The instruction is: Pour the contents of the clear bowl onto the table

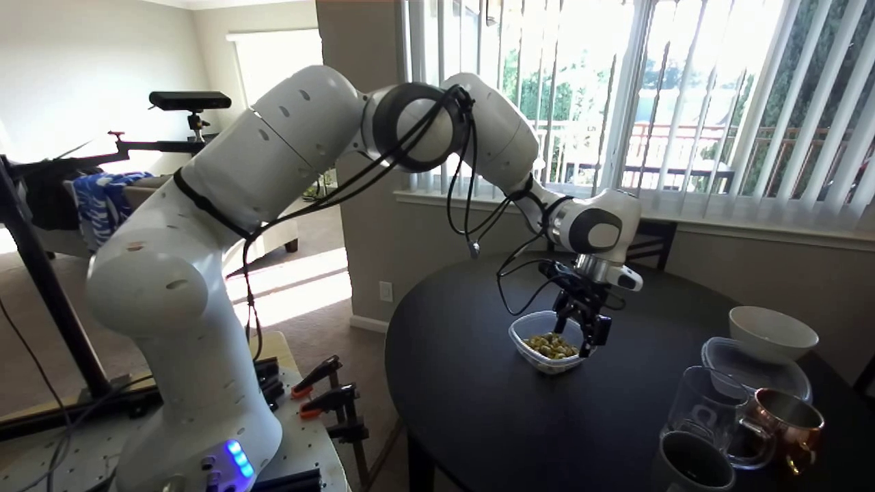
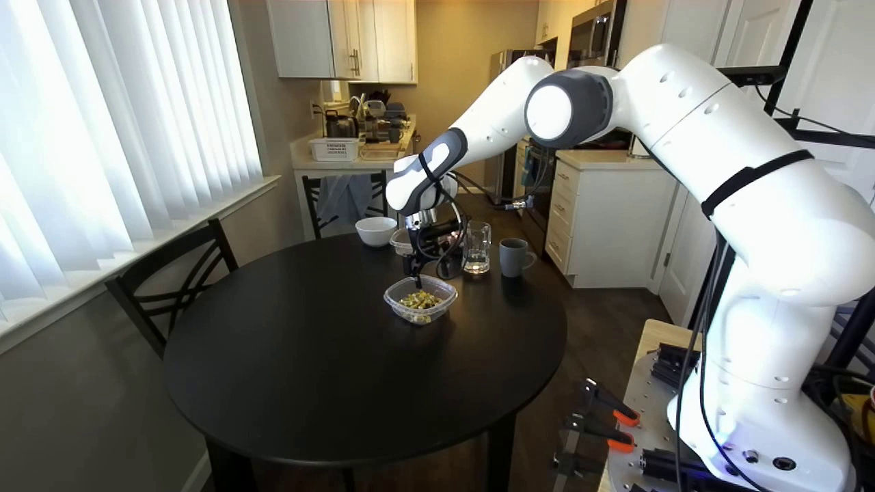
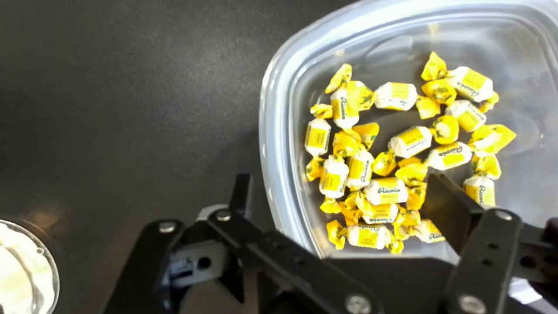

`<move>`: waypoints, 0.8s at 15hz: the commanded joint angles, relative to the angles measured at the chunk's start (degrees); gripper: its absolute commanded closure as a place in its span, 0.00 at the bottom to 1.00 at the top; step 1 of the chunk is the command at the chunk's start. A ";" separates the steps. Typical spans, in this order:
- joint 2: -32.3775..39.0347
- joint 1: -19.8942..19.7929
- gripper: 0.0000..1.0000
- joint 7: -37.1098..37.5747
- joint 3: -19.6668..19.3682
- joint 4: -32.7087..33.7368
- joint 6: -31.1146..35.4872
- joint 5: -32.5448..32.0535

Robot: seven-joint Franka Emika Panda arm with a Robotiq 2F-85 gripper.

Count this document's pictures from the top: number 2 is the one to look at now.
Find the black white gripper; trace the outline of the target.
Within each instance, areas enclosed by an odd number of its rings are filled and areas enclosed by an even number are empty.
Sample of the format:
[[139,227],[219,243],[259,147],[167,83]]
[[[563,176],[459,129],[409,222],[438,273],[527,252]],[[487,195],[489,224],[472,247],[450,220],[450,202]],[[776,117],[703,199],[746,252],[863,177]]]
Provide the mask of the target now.
[[450,177],[400,177],[396,214],[416,254],[404,259],[408,276],[422,287],[424,259],[438,259],[459,231],[456,183]]

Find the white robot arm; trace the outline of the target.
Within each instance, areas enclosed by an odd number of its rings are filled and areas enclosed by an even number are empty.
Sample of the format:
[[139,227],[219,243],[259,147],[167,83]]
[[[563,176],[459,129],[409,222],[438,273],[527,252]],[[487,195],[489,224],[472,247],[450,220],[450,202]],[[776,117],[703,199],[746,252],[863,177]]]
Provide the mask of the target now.
[[875,214],[713,65],[669,43],[623,68],[522,57],[394,164],[385,199],[412,220],[461,164],[612,129],[634,134],[735,252],[698,367],[668,406],[673,432],[735,488],[854,492],[850,442],[805,381],[835,311],[875,287]]

